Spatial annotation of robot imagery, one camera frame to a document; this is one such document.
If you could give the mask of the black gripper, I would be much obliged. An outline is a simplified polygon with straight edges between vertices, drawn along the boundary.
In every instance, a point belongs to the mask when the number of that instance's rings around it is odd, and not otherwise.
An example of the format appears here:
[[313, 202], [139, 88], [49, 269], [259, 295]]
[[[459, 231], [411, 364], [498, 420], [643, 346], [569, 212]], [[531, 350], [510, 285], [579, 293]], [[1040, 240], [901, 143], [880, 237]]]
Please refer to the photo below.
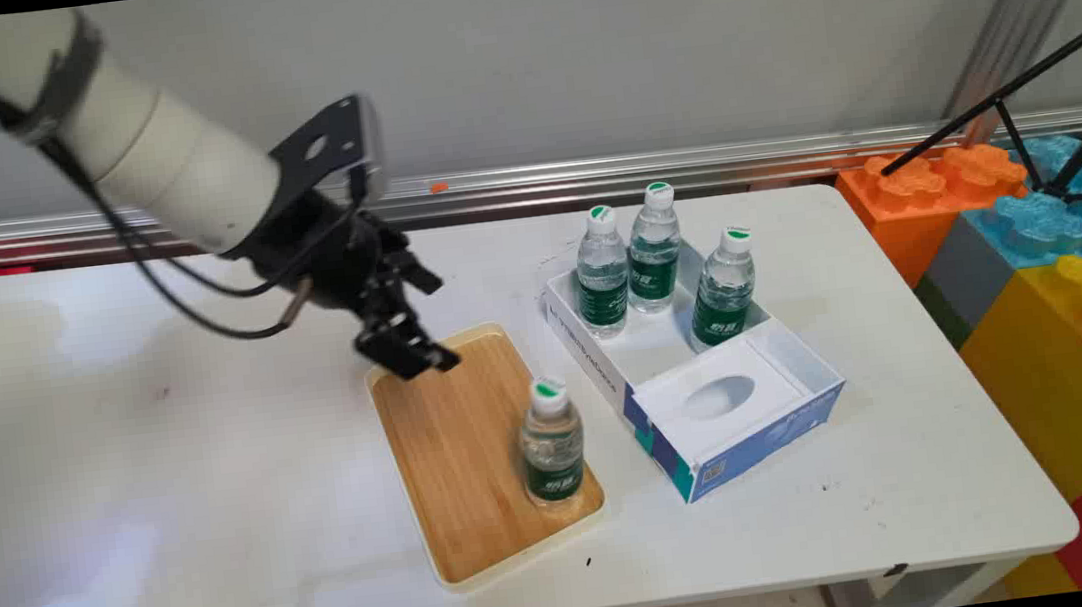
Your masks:
[[273, 287], [292, 295], [273, 326], [239, 331], [238, 338], [281, 334], [304, 304], [315, 304], [352, 311], [362, 322], [356, 351], [393, 375], [411, 381], [430, 369], [456, 368], [463, 361], [459, 354], [433, 341], [406, 306], [404, 283], [426, 296], [443, 288], [443, 278], [421, 263], [399, 230], [365, 210], [364, 190], [351, 194], [349, 204], [337, 204], [318, 190], [305, 192], [283, 210], [268, 212], [229, 251], [229, 258], [246, 260], [262, 279], [245, 296], [263, 295]]

